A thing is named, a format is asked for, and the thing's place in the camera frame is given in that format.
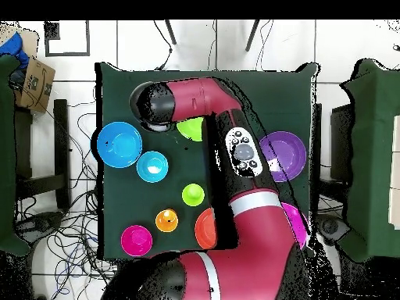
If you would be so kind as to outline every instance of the white tile floor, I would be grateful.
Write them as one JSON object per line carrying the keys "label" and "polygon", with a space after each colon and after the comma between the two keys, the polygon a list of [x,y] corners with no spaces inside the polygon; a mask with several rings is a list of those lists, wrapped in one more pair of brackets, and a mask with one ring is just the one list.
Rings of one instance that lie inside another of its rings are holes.
{"label": "white tile floor", "polygon": [[[170,37],[163,21],[157,22],[168,41]],[[262,20],[250,52],[245,52],[252,20],[218,20],[218,70],[253,70],[262,47],[260,29],[265,38],[271,22]],[[95,62],[108,62],[122,70],[153,70],[160,66],[168,55],[169,47],[156,30],[152,21],[89,21],[90,56],[45,57],[43,22],[20,21],[21,27],[35,30],[40,37],[37,58],[55,68],[55,83],[48,111],[52,112],[55,98],[66,98],[69,105],[93,101],[95,84]],[[215,44],[212,20],[171,20],[177,39],[166,70],[210,70],[215,69]],[[50,52],[83,52],[85,50],[84,21],[68,23],[61,21],[60,41],[50,41]],[[400,64],[400,52],[393,50],[400,44],[400,25],[395,20],[274,20],[269,38],[265,43],[263,58],[257,70],[296,70],[303,63],[317,62],[321,71],[317,77],[317,101],[323,104],[321,163],[330,165],[330,112],[332,108],[349,102],[339,84],[350,78],[355,62],[372,57],[388,68]],[[77,119],[85,113],[94,113],[95,104],[69,107],[70,134],[89,151],[89,139],[77,127]],[[82,130],[90,137],[95,130],[95,116],[86,115],[80,120]],[[36,114],[32,129],[31,163],[35,177],[54,173],[53,122],[48,114]],[[71,144],[71,177],[77,178],[81,169],[81,156]],[[95,159],[89,155],[87,162],[97,169]],[[322,168],[323,174],[329,170]],[[86,182],[80,181],[73,189],[73,198],[86,191]],[[31,199],[23,202],[24,207]],[[83,203],[75,205],[74,211],[82,210]],[[55,195],[37,196],[33,213],[55,210]],[[96,231],[96,224],[91,225]],[[52,250],[62,254],[50,240]],[[335,273],[340,274],[338,254],[327,248]],[[59,258],[52,254],[42,240],[34,253],[34,289],[37,294],[50,298],[57,290],[55,267]],[[64,268],[59,266],[57,273]],[[87,283],[85,276],[71,278],[73,291],[60,295],[56,300],[77,300],[79,292]],[[104,288],[102,280],[93,280],[87,286],[87,296],[82,293],[79,300],[99,300]]]}

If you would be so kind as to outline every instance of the orange cup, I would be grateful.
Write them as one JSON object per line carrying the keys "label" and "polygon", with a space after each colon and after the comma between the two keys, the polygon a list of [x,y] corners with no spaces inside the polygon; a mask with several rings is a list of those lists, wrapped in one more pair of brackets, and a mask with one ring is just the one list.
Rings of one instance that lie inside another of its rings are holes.
{"label": "orange cup", "polygon": [[164,209],[157,214],[155,225],[162,232],[174,231],[178,226],[178,216],[172,209]]}

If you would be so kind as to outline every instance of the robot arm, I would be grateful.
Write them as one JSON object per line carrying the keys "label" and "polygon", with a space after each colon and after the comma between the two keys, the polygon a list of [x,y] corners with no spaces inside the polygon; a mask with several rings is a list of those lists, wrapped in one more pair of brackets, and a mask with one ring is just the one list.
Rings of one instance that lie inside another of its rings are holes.
{"label": "robot arm", "polygon": [[[156,132],[205,117],[204,152],[218,236],[215,250],[156,263],[137,282],[132,299],[308,300],[300,248],[242,104],[227,84],[209,77],[145,83],[132,93],[130,107],[144,128]],[[226,232],[237,234],[237,240],[230,242]],[[218,249],[227,246],[232,248]]]}

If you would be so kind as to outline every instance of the cardboard box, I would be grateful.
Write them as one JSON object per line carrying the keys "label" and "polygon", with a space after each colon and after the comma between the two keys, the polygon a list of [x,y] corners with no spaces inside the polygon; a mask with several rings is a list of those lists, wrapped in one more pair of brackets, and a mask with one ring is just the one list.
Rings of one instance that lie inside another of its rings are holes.
{"label": "cardboard box", "polygon": [[23,51],[29,56],[27,75],[22,91],[14,91],[16,105],[45,113],[48,105],[55,70],[36,60],[39,36],[36,32],[14,25],[0,23],[0,45],[18,32],[23,41]]}
{"label": "cardboard box", "polygon": [[54,75],[53,68],[30,57],[23,90],[22,92],[14,91],[16,105],[46,113]]}

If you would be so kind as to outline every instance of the lime green cup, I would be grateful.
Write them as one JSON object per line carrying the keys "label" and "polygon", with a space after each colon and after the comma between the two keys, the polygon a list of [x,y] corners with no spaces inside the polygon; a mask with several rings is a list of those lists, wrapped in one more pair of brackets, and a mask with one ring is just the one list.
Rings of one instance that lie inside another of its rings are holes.
{"label": "lime green cup", "polygon": [[200,205],[204,200],[204,190],[200,185],[195,183],[187,185],[182,191],[182,199],[186,205],[195,207]]}
{"label": "lime green cup", "polygon": [[177,129],[187,139],[202,141],[202,122],[203,117],[185,120],[177,124]]}

